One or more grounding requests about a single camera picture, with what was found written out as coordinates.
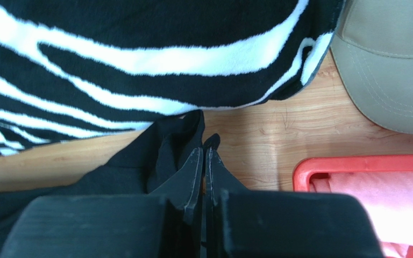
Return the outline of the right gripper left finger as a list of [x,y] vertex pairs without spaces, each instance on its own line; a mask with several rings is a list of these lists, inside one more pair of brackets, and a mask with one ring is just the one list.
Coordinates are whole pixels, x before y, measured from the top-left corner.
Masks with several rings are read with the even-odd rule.
[[39,197],[0,257],[199,257],[203,150],[147,195]]

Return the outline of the black t-shirt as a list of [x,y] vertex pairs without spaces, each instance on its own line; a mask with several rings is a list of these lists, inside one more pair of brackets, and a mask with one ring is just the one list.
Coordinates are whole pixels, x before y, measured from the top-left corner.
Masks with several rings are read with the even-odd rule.
[[147,195],[169,180],[196,148],[217,149],[220,136],[202,140],[205,129],[201,111],[184,118],[155,123],[106,164],[64,187],[0,193],[0,253],[12,228],[27,206],[39,197],[92,195]]

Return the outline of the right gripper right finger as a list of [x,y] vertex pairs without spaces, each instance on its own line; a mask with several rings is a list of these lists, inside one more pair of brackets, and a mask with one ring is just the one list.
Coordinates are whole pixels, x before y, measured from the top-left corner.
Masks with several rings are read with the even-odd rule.
[[207,257],[382,257],[352,196],[249,190],[205,155]]

